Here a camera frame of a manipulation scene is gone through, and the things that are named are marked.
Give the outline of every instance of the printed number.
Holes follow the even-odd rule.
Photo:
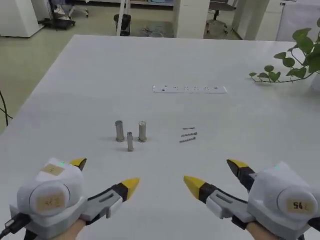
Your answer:
[[[297,202],[297,201],[293,203],[293,208],[294,209],[304,209],[302,202]]]

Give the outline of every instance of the white desk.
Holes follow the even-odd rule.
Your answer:
[[[0,223],[10,199],[55,156],[87,157],[92,196],[141,177],[132,198],[111,219],[86,227],[79,240],[249,240],[197,201],[184,175],[202,178],[245,199],[226,159],[254,170],[286,161],[309,183],[320,182],[320,97],[310,82],[258,85],[247,75],[293,43],[76,35],[0,137]],[[225,86],[227,94],[153,93],[153,85]],[[115,141],[115,121],[145,143]],[[179,143],[183,127],[197,140]],[[6,239],[21,240],[23,231]],[[309,230],[306,239],[317,239]]]

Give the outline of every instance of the silver rod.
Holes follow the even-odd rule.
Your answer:
[[[184,143],[184,142],[188,142],[188,141],[192,141],[192,140],[196,140],[196,137],[181,140],[181,141],[179,141],[179,143]]]
[[[147,128],[147,123],[145,121],[139,122],[139,137],[138,137],[138,140],[141,143],[144,143],[147,140],[146,128]]]
[[[128,131],[126,133],[126,141],[128,143],[128,152],[133,152],[134,151],[134,142],[133,142],[132,132]]]
[[[116,138],[117,142],[123,142],[125,140],[124,136],[124,125],[121,120],[115,122],[115,131],[116,131]]]
[[[182,134],[181,137],[187,137],[187,136],[192,136],[192,135],[198,135],[198,133],[193,132],[193,133]]]

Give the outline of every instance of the green leaf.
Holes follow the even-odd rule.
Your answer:
[[[291,69],[287,76],[296,76],[299,79],[303,79],[306,75],[307,72],[307,68],[303,67],[303,68],[293,68]]]
[[[298,48],[298,45],[294,45],[292,48],[289,48],[288,49],[288,52],[292,52],[294,49],[297,49]]]
[[[266,74],[265,72],[261,72],[261,73],[258,75],[258,77],[259,77],[259,78],[269,79],[268,74]]]
[[[320,53],[314,52],[314,51],[305,57],[303,65],[309,66],[309,73],[314,73],[318,71],[316,69],[318,68],[317,66],[320,65],[319,59],[320,59]]]
[[[292,38],[297,41],[297,39],[299,39],[300,37],[303,37],[303,36],[306,37],[310,32],[310,30],[311,30],[310,27],[297,30],[292,34]]]
[[[314,45],[313,53],[320,54],[320,44]]]
[[[275,69],[275,67],[274,67],[274,66],[271,66],[271,65],[267,65],[267,66],[264,67],[264,70],[265,70],[267,73],[272,72],[274,69]]]
[[[294,74],[292,73],[292,69],[286,74],[286,76],[293,76]]]
[[[307,56],[307,62],[309,65],[309,73],[315,73],[320,71],[320,54],[314,57]]]
[[[272,82],[276,82],[280,78],[280,75],[281,75],[280,72],[277,72],[277,73],[273,71],[269,72],[269,76]]]
[[[307,36],[301,36],[296,40],[296,44],[302,52],[309,54],[314,48],[314,42]]]
[[[287,53],[284,51],[284,52],[280,52],[280,53],[274,55],[274,58],[283,60],[286,58],[286,56],[287,56]]]
[[[282,63],[286,67],[292,68],[295,65],[296,61],[292,57],[287,57],[287,58],[282,60]]]

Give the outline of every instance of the floor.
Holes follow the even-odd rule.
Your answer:
[[[75,12],[73,19],[76,26],[65,31],[42,29],[29,39],[0,37],[0,89],[5,98],[8,113],[14,117],[33,89],[42,79],[69,40],[75,34],[115,35],[113,17],[119,13],[117,6],[88,6],[90,13],[86,18],[83,13]],[[138,31],[145,21],[170,22],[171,10],[132,8],[131,31]],[[219,16],[228,25],[232,23],[233,13],[226,12]],[[225,38],[219,32],[211,30],[205,38]],[[234,35],[226,38],[237,39]],[[0,112],[0,134],[6,128],[5,116]]]

